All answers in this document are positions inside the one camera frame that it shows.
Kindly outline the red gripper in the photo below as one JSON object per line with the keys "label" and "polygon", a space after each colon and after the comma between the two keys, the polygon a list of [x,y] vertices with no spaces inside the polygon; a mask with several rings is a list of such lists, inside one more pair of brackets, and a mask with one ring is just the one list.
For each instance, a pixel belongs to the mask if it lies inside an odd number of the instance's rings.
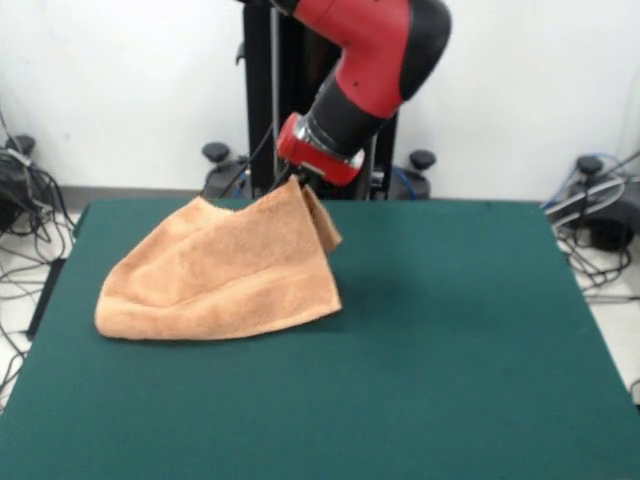
{"label": "red gripper", "polygon": [[[298,113],[292,113],[282,125],[276,141],[276,151],[288,164],[310,171],[336,186],[351,183],[361,171],[365,160],[363,149],[342,157],[322,147],[311,134],[306,117]],[[298,174],[301,188],[312,180],[312,175],[306,171]],[[273,190],[286,183],[292,173],[291,168],[284,168],[276,176]]]}

